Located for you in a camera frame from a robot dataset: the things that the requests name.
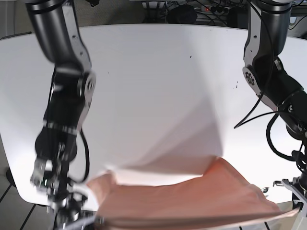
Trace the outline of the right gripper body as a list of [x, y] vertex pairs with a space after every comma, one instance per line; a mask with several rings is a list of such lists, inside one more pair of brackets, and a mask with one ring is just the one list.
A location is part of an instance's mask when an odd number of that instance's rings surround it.
[[84, 210], [88, 196], [73, 191], [68, 178], [69, 163], [54, 162], [52, 169], [46, 169], [46, 159], [37, 157], [31, 183], [47, 195], [47, 206], [54, 214], [52, 230], [93, 230], [95, 212]]

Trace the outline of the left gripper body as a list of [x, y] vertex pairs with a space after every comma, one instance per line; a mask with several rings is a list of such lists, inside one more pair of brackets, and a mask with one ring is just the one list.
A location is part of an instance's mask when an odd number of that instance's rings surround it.
[[292, 192], [292, 209], [307, 210], [307, 177], [295, 177], [290, 182], [288, 179], [274, 181], [273, 186], [283, 186]]

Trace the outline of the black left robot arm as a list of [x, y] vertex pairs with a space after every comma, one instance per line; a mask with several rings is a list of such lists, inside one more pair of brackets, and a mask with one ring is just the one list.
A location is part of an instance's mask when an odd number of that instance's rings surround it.
[[266, 128], [266, 139], [279, 157], [296, 163], [301, 176], [290, 185], [307, 196], [307, 152], [294, 150], [290, 156], [279, 152], [271, 140], [271, 127], [278, 117], [286, 124], [289, 135], [307, 145], [307, 93], [285, 71], [281, 54], [289, 27], [292, 1], [251, 0], [248, 10], [248, 38], [244, 47], [243, 74], [263, 102], [274, 111]]

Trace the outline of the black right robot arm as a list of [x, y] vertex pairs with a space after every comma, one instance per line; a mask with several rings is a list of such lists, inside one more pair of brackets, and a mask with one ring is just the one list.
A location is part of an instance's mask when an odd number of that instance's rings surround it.
[[78, 136], [91, 106], [96, 84], [92, 63], [71, 0], [27, 0], [35, 35], [54, 64], [43, 127], [35, 140], [36, 160], [31, 183], [47, 195], [54, 212], [54, 230], [90, 229], [81, 223], [87, 195], [73, 191], [70, 163], [77, 155]]

